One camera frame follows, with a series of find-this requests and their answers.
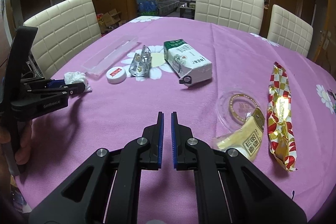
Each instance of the milk carton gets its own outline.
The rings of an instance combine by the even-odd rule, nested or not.
[[[212,63],[183,39],[164,42],[167,62],[180,77],[180,84],[191,86],[212,77]]]

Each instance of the silver plastic wrapper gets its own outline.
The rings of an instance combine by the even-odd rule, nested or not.
[[[149,69],[151,68],[151,61],[151,50],[143,45],[141,53],[136,53],[134,55],[128,71],[135,77],[144,77],[148,74]]]

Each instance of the metal screw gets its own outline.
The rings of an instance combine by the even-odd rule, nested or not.
[[[104,157],[107,154],[107,150],[104,148],[100,148],[99,150],[97,150],[96,154],[98,157]]]
[[[229,149],[229,151],[227,152],[229,154],[229,156],[231,157],[237,157],[238,156],[238,151],[236,149]]]
[[[190,138],[187,140],[187,143],[190,145],[195,145],[195,144],[198,144],[198,140],[195,138]]]
[[[140,145],[146,144],[147,141],[148,140],[146,138],[144,138],[144,137],[141,137],[141,138],[137,139],[137,143],[140,144]]]

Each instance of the white tissue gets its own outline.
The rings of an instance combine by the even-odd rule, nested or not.
[[[91,86],[89,85],[86,75],[83,72],[67,72],[64,74],[64,82],[66,85],[68,84],[74,84],[74,83],[84,83],[85,84],[85,90],[84,92],[92,91]]]

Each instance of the crumpled foil packaging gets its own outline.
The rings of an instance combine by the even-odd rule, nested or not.
[[[145,45],[142,46],[141,53],[136,53],[129,66],[129,73],[135,77],[144,77],[151,68],[151,50]]]
[[[295,171],[296,145],[292,131],[291,91],[286,71],[277,62],[273,66],[268,90],[269,150],[285,170]]]

